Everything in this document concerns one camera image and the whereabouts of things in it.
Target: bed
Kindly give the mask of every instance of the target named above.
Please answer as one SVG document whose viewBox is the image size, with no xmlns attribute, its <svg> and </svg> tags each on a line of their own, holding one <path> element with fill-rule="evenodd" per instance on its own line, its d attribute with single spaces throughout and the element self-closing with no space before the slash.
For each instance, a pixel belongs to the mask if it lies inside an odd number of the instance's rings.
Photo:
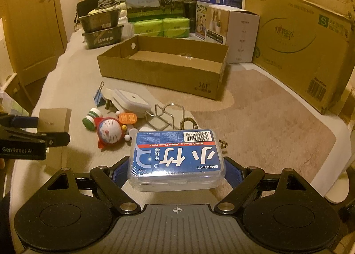
<svg viewBox="0 0 355 254">
<path fill-rule="evenodd" d="M 352 161 L 351 131 L 332 114 L 320 115 L 291 89 L 252 63 L 227 68 L 225 91 L 218 101 L 179 93 L 163 88 L 102 77 L 97 56 L 112 46 L 88 50 L 82 30 L 73 33 L 57 67 L 49 73 L 40 99 L 33 111 L 66 107 L 72 110 L 69 134 L 71 142 L 65 158 L 44 161 L 18 160 L 11 179 L 10 223 L 15 250 L 23 249 L 13 220 L 18 209 L 42 184 L 61 167 L 73 172 L 111 166 L 129 155 L 130 143 L 101 151 L 97 135 L 82 124 L 88 111 L 95 107 L 93 96 L 101 81 L 110 89 L 118 88 L 143 97 L 154 109 L 155 104 L 175 102 L 185 107 L 185 116 L 196 120 L 200 128 L 213 129 L 228 142 L 224 155 L 242 166 L 258 166 L 266 172 L 280 173 L 283 168 L 297 170 L 321 194 L 325 195 L 338 176 Z M 99 108 L 104 116 L 113 111 Z M 178 109 L 172 111 L 181 120 Z M 137 127 L 146 125 L 140 120 Z M 230 191 L 227 185 L 214 190 L 184 192 L 138 192 L 126 183 L 123 190 L 141 206 L 145 204 L 210 204 Z"/>
</svg>

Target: open cardboard box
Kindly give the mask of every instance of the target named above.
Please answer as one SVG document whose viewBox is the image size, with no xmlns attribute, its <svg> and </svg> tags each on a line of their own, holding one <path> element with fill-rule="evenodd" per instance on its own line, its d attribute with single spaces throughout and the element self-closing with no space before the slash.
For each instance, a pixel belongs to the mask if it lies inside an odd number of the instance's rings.
<svg viewBox="0 0 355 254">
<path fill-rule="evenodd" d="M 97 56 L 102 76 L 216 99 L 228 46 L 135 36 Z"/>
</svg>

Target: rug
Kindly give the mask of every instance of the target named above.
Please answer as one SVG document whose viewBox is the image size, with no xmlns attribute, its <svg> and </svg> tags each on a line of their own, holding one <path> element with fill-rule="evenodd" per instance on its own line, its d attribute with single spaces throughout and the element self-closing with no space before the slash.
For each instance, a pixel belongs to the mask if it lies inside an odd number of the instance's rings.
<svg viewBox="0 0 355 254">
<path fill-rule="evenodd" d="M 266 173 L 293 168 L 311 182 L 335 136 L 296 98 L 256 70 L 227 71 L 219 101 L 147 86 L 161 103 L 183 105 L 200 128 L 228 142 L 223 154 Z"/>
</svg>

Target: white bedsheet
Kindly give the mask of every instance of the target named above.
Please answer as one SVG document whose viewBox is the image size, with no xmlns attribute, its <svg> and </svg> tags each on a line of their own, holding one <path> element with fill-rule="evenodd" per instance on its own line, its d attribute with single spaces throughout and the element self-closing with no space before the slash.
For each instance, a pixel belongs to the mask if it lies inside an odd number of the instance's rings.
<svg viewBox="0 0 355 254">
<path fill-rule="evenodd" d="M 33 111 L 33 116 L 38 116 L 41 108 L 67 107 L 72 109 L 69 133 L 71 142 L 68 146 L 67 161 L 26 161 L 15 162 L 11 180 L 10 199 L 10 223 L 11 234 L 15 250 L 20 253 L 23 250 L 14 227 L 14 216 L 18 209 L 46 182 L 55 170 L 53 165 L 59 167 L 71 167 L 74 172 L 85 172 L 99 165 L 111 166 L 120 158 L 129 155 L 130 147 L 124 144 L 120 148 L 100 151 L 97 148 L 97 136 L 93 132 L 86 131 L 81 123 L 94 107 L 93 95 L 104 81 L 108 88 L 120 88 L 130 90 L 144 97 L 151 105 L 161 104 L 153 97 L 144 85 L 127 81 L 104 78 L 100 75 L 96 56 L 105 52 L 112 46 L 102 47 L 93 50 L 86 50 L 83 43 L 82 31 L 73 33 L 67 45 L 66 52 L 59 58 L 57 67 L 49 73 L 43 86 L 40 99 Z M 323 122 L 335 135 L 336 142 L 324 165 L 312 181 L 312 186 L 322 195 L 330 189 L 337 177 L 346 169 L 351 158 L 350 131 L 345 123 L 334 115 L 320 115 L 314 108 L 305 102 L 296 93 L 272 77 L 270 74 L 260 69 L 252 63 L 235 65 L 240 69 L 256 69 L 267 77 L 271 78 L 281 87 L 296 97 L 307 109 Z M 202 204 L 214 205 L 217 200 L 209 190 L 196 190 L 184 192 L 163 192 L 163 193 L 143 193 L 133 190 L 129 183 L 123 187 L 141 206 L 147 203 L 154 204 Z"/>
</svg>

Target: black bag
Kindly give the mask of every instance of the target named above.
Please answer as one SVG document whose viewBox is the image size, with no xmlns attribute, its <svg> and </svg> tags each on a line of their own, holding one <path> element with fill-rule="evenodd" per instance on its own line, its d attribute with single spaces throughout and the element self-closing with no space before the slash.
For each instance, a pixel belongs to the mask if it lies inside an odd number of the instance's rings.
<svg viewBox="0 0 355 254">
<path fill-rule="evenodd" d="M 100 0 L 84 0 L 76 4 L 76 16 L 74 23 L 78 24 L 78 17 L 86 16 L 88 13 L 98 7 Z"/>
</svg>

